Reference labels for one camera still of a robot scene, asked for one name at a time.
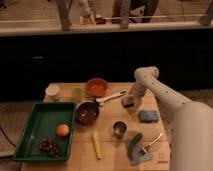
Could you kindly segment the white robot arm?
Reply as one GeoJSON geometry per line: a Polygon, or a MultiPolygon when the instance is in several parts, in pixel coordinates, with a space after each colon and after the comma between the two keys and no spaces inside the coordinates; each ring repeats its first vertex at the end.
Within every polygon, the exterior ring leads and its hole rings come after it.
{"type": "Polygon", "coordinates": [[[213,171],[213,108],[193,101],[157,80],[155,66],[134,71],[131,93],[149,89],[174,113],[169,171],[213,171]]]}

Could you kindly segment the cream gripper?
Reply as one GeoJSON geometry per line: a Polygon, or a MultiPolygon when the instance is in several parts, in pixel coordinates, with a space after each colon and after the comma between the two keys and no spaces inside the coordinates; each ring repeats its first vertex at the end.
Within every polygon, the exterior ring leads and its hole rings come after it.
{"type": "Polygon", "coordinates": [[[142,104],[142,98],[140,96],[134,96],[134,95],[128,95],[128,96],[132,96],[134,98],[134,105],[128,108],[134,108],[134,109],[139,108],[140,105],[142,104]]]}

